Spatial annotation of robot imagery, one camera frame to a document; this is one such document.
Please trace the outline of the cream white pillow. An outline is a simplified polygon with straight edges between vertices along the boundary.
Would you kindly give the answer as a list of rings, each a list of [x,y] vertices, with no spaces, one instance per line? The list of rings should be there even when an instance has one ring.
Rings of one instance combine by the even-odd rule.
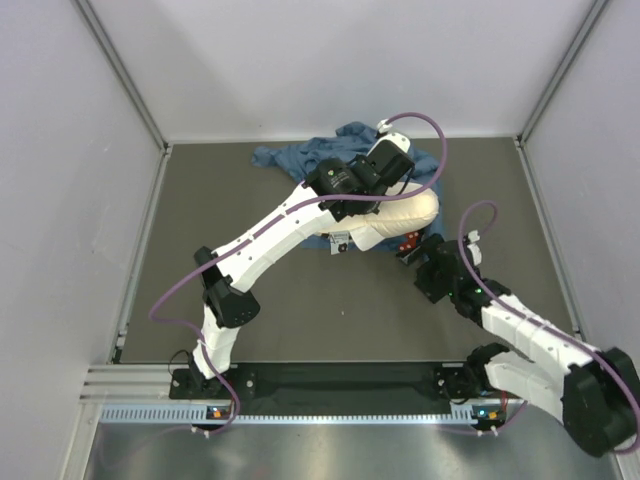
[[[407,253],[417,244],[418,231],[435,222],[439,199],[432,189],[411,198],[382,202],[378,213],[346,217],[336,225],[320,230],[319,237],[348,233],[361,251],[385,247],[396,253]]]

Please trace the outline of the blue cartoon print pillowcase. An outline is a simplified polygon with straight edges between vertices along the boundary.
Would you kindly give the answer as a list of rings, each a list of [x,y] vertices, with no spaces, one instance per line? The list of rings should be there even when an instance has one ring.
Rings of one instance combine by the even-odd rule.
[[[339,158],[348,163],[357,155],[365,155],[376,142],[377,130],[362,122],[354,121],[339,127],[333,137],[314,137],[304,143],[284,147],[259,146],[254,150],[251,162],[257,167],[280,167],[296,183],[301,183],[318,163],[325,159]],[[412,143],[409,156],[415,163],[411,183],[426,184],[434,176],[439,162],[430,153],[420,150]],[[442,214],[438,213],[425,227],[425,235],[438,233],[445,236]],[[379,251],[398,251],[404,234],[382,241],[374,247]],[[302,248],[327,249],[328,238],[313,236],[300,244]]]

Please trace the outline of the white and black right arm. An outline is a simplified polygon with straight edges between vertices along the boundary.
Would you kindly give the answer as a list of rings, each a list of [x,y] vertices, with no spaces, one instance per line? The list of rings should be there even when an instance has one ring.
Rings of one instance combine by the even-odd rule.
[[[556,419],[593,457],[639,448],[639,377],[629,355],[600,350],[528,309],[510,289],[483,278],[471,232],[461,242],[410,232],[398,258],[420,263],[415,285],[433,304],[448,299],[456,312],[499,337],[463,364],[462,397],[504,391]]]

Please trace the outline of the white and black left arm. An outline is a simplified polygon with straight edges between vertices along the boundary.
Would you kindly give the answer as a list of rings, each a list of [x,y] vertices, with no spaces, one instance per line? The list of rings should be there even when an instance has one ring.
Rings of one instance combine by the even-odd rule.
[[[260,311],[250,289],[269,267],[307,238],[331,227],[347,232],[363,251],[383,241],[371,227],[346,223],[379,214],[379,197],[398,194],[397,182],[415,168],[409,148],[408,138],[390,133],[381,136],[368,153],[349,162],[323,160],[251,230],[216,250],[202,247],[196,252],[196,262],[208,267],[201,274],[202,337],[189,357],[197,391],[212,397],[226,387],[225,371],[239,329]]]

